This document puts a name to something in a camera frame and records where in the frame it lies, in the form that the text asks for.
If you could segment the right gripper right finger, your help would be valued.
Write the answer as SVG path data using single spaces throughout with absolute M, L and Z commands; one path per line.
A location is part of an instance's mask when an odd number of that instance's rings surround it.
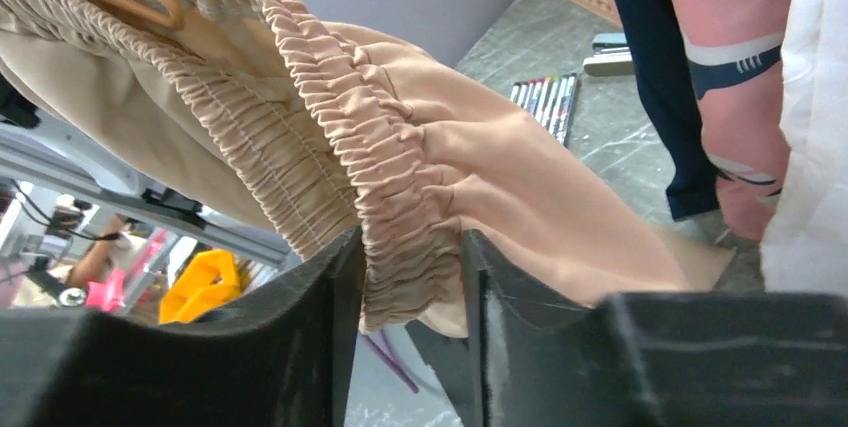
M 587 309 L 461 237 L 480 426 L 843 426 L 847 302 L 625 293 Z

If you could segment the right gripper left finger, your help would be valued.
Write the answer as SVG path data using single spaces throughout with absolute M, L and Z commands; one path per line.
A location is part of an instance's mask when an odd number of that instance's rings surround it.
M 361 232 L 191 323 L 88 309 L 1 315 L 1 423 L 340 426 L 360 320 Z

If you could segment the beige shorts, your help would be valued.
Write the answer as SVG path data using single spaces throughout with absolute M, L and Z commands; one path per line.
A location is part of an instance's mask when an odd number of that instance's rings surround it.
M 469 229 L 581 307 L 709 291 L 731 259 L 642 221 L 528 113 L 413 44 L 300 0 L 178 1 L 179 31 L 100 0 L 1 0 L 1 71 L 129 166 L 303 258 L 360 226 L 365 331 L 418 319 L 466 336 Z

